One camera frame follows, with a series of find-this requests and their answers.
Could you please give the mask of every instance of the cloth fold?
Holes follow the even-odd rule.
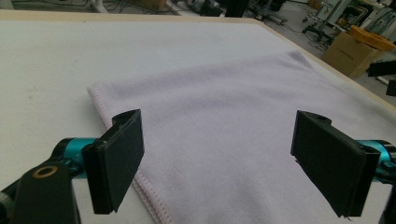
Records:
[[[290,155],[296,111],[328,117],[352,138],[390,142],[396,117],[332,80],[291,51],[88,91],[107,128],[113,116],[142,110],[146,154],[134,187],[157,223],[349,223]],[[386,202],[378,199],[369,197],[375,206],[360,223],[379,220]]]

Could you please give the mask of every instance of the towel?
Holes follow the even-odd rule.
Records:
[[[297,110],[358,139],[395,144],[396,117],[298,51],[98,82],[107,128],[140,108],[146,154],[134,188],[157,223],[350,223],[290,155]],[[389,187],[374,183],[362,217],[376,223]]]

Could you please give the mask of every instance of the cable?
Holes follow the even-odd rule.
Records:
[[[308,39],[308,44],[315,48],[320,50],[321,52],[326,51],[326,49],[329,47],[329,41],[327,40],[321,40],[318,41],[318,37],[316,35],[311,35],[308,33],[305,33],[304,35],[301,35],[303,32],[301,31],[296,31],[293,30],[290,26],[288,26],[285,23],[279,24],[273,21],[263,21],[265,25],[270,27],[271,29],[279,32],[279,33],[285,33],[286,31],[291,31],[293,32],[297,37],[301,38],[302,40]]]
[[[119,2],[116,4],[115,7],[111,8],[111,9],[107,9],[107,8],[106,8],[106,10],[107,10],[107,11],[114,11],[114,10],[120,5],[120,3],[121,3],[121,0],[119,0]]]
[[[62,7],[85,7],[85,6],[88,5],[89,0],[86,0],[85,3],[82,4],[82,5],[81,4],[73,4],[73,1],[71,1],[70,4],[63,4],[63,3],[57,3],[57,2],[52,2],[52,1],[46,1],[46,0],[35,0],[35,1],[24,1],[24,0],[22,0],[22,1],[12,1],[12,2],[16,3],[16,4],[18,4],[18,3],[37,3],[37,2],[40,2],[40,3],[52,4],[52,5],[55,5],[55,6],[62,6]]]
[[[294,2],[294,1],[288,1],[288,2],[290,2],[292,5],[294,5],[294,6],[296,6],[296,7],[299,7],[299,8],[301,8],[302,10],[304,10],[304,11],[306,11],[306,12],[308,12],[308,13],[313,13],[313,12],[317,12],[318,10],[317,9],[314,9],[314,8],[312,8],[312,7],[309,7],[309,9],[307,9],[306,7],[307,7],[307,4],[305,4],[305,3],[299,3],[299,2]]]
[[[168,7],[169,8],[168,10],[155,11],[155,10],[148,9],[146,7],[142,7],[141,4],[137,5],[138,1],[141,1],[141,0],[128,0],[125,4],[121,4],[120,13],[127,7],[135,7],[137,9],[141,9],[142,13],[145,15],[162,15],[162,14],[167,14],[167,13],[172,13],[175,15],[175,13],[177,13],[179,11],[190,11],[189,9],[174,10],[173,3],[170,7]]]
[[[111,6],[113,6],[114,4],[117,4],[119,1],[120,1],[120,0],[118,0],[118,1],[103,1],[103,4],[110,3],[110,4],[108,4],[108,5],[103,5],[103,7],[111,7]]]

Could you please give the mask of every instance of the white table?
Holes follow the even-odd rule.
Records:
[[[330,66],[249,19],[0,11],[0,188],[46,160],[66,137],[102,134],[86,87],[300,50],[321,73],[348,82],[396,109]],[[133,189],[120,211],[92,214],[85,180],[75,180],[83,223],[152,223]]]

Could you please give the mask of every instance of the cardboard box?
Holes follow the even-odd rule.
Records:
[[[166,0],[134,0],[132,3],[149,10],[162,11],[166,5]]]
[[[309,0],[308,5],[314,9],[321,8],[321,0]]]
[[[382,53],[341,32],[321,59],[347,77],[360,77]]]

